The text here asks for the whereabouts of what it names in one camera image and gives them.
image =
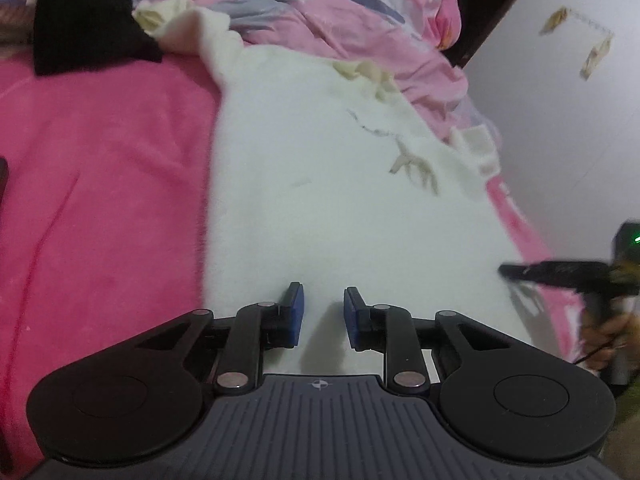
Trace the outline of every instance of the green fabric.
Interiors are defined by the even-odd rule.
[[[636,380],[629,389],[618,399],[616,421],[614,427],[622,424],[632,415],[640,412],[640,379]]]

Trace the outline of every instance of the human hand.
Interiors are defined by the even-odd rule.
[[[632,370],[640,367],[640,317],[636,314],[619,314],[602,325],[597,325],[593,316],[585,310],[582,313],[580,338],[585,355],[611,342],[610,346],[586,360],[586,365],[591,370],[606,368],[616,351],[622,347],[628,350]]]

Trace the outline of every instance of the white garment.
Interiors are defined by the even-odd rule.
[[[351,285],[369,304],[396,304],[415,317],[453,309],[529,341],[497,274],[518,254],[477,172],[401,94],[382,102],[369,79],[348,80],[330,60],[244,47],[228,23],[197,8],[155,34],[165,51],[199,52],[223,89],[205,306],[232,316],[303,283],[300,345],[268,355],[267,371],[382,371],[382,356],[349,349],[342,295]],[[431,168],[437,196],[389,173],[398,141]]]

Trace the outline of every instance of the metal screw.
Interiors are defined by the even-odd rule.
[[[417,388],[426,382],[427,378],[418,372],[400,372],[394,377],[394,382],[405,388]]]
[[[223,388],[242,388],[248,382],[249,377],[242,372],[226,372],[218,376],[218,384]]]

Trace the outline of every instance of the bed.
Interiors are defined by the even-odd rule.
[[[37,77],[29,49],[0,61],[0,428],[14,478],[41,459],[24,407],[44,375],[189,310],[277,301],[291,281],[307,296],[301,345],[267,371],[379,371],[378,355],[349,353],[338,304],[350,285],[575,356],[579,300],[500,281],[503,259],[550,253],[500,175],[450,146],[452,128],[479,125],[499,144],[439,52],[460,31],[455,0],[133,4],[162,63]],[[247,72],[248,52],[269,63]],[[309,72],[290,75],[295,62]],[[384,129],[353,110],[314,115],[300,88],[318,95],[325,76],[345,100],[354,84],[387,92],[363,110],[412,117]],[[411,148],[408,124],[428,143]]]

